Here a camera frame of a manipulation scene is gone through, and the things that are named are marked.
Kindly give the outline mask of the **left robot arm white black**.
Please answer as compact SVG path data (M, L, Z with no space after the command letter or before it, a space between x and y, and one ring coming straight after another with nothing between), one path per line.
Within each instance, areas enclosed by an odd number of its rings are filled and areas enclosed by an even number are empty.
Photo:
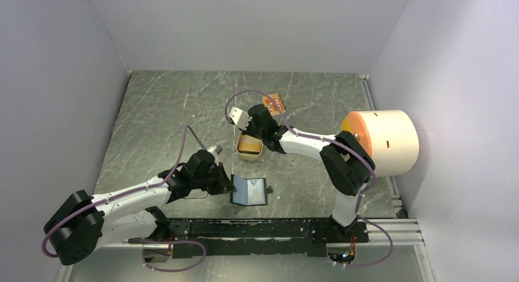
M118 241L173 240L170 221L159 207L193 190L220 195L237 189L216 154L201 149L142 184L96 195L72 193L43 227L42 251L62 265L73 265Z

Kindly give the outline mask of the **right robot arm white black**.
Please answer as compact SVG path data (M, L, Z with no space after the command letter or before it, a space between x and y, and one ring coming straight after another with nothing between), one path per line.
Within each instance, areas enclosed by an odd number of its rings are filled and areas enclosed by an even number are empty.
M353 225L359 219L360 194L376 168L352 133L319 135L280 125L264 105L255 105L248 111L234 106L228 120L243 135L259 139L272 152L302 155L321 162L337 190L330 234L339 242L352 236Z

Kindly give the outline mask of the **black card holder wallet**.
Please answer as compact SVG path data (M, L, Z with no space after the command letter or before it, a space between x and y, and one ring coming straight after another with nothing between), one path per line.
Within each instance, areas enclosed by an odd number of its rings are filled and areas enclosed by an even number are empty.
M274 192L266 178L245 179L232 174L231 182L236 191L230 194L230 203L237 206L266 206L268 195Z

